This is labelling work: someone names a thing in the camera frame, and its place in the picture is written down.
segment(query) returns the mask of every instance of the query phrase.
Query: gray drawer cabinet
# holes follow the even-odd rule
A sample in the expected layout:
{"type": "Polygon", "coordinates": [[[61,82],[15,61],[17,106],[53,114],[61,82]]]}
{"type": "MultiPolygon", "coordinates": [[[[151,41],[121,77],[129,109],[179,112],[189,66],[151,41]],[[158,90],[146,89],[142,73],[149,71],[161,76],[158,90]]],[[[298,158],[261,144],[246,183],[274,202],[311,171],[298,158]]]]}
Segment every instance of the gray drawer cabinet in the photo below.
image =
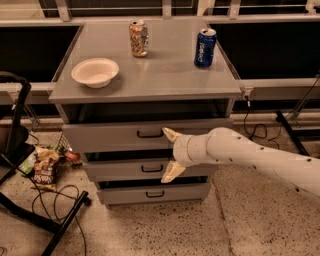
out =
{"type": "Polygon", "coordinates": [[[215,166],[193,166],[173,182],[161,183],[173,160],[173,145],[162,128],[203,134],[230,127],[231,109],[240,95],[218,47],[212,67],[193,64],[191,49],[198,31],[207,26],[204,21],[146,23],[146,58],[132,57],[128,22],[85,24],[50,96],[65,122],[65,137],[81,154],[105,205],[204,200],[215,166]],[[120,67],[107,87],[91,89],[71,78],[77,63],[93,57],[111,58],[120,67]]]}

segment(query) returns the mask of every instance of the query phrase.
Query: electrical outlet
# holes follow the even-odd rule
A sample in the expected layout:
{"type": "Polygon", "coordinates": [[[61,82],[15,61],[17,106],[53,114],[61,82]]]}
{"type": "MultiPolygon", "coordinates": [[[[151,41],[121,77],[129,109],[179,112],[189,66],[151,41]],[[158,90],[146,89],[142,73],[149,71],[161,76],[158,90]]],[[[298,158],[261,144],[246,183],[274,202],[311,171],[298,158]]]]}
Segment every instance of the electrical outlet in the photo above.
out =
{"type": "Polygon", "coordinates": [[[241,99],[250,100],[254,88],[253,87],[243,87],[241,88],[241,99]]]}

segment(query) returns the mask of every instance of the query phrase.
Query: cabinet top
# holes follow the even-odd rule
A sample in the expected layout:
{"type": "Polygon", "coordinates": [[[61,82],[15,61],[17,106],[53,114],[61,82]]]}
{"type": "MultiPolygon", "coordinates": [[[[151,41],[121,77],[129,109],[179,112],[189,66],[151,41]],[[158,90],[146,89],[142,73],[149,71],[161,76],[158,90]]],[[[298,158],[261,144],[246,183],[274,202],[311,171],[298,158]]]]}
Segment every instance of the cabinet top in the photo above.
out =
{"type": "Polygon", "coordinates": [[[57,104],[131,102],[201,98],[230,98],[240,94],[219,47],[212,65],[194,65],[197,35],[207,24],[201,19],[145,20],[149,54],[132,56],[129,24],[123,21],[85,24],[62,70],[50,101],[57,104]],[[88,88],[71,77],[79,62],[108,58],[119,74],[109,85],[88,88]]]}

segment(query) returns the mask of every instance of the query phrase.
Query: soda can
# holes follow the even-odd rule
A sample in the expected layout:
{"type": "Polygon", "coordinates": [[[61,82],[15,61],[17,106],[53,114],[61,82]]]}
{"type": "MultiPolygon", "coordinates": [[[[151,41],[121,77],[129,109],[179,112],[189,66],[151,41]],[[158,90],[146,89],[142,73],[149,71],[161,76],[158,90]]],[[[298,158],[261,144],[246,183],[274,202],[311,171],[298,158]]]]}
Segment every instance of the soda can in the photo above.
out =
{"type": "Polygon", "coordinates": [[[203,28],[197,37],[196,54],[194,64],[198,67],[211,66],[213,50],[217,41],[217,32],[211,28],[203,28]]]}
{"type": "Polygon", "coordinates": [[[133,21],[129,26],[131,51],[134,57],[148,54],[148,27],[143,20],[133,21]]]}

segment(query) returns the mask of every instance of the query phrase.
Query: drawer handle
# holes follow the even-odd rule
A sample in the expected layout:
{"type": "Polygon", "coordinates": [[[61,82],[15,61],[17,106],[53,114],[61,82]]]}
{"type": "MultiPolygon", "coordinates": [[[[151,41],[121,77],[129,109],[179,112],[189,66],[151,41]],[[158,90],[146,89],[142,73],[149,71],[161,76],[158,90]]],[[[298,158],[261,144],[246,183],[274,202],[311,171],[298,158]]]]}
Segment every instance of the drawer handle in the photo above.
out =
{"type": "Polygon", "coordinates": [[[141,135],[140,131],[137,131],[137,136],[140,139],[160,138],[163,136],[163,131],[161,130],[160,134],[157,135],[141,135]]]}
{"type": "Polygon", "coordinates": [[[162,190],[161,192],[157,193],[157,192],[146,192],[146,196],[148,198],[155,198],[155,197],[163,197],[164,196],[164,190],[162,190]]]}
{"type": "Polygon", "coordinates": [[[147,169],[144,169],[144,166],[142,165],[141,166],[141,171],[142,172],[161,172],[163,170],[163,165],[161,165],[160,166],[160,169],[149,169],[149,170],[147,170],[147,169]]]}

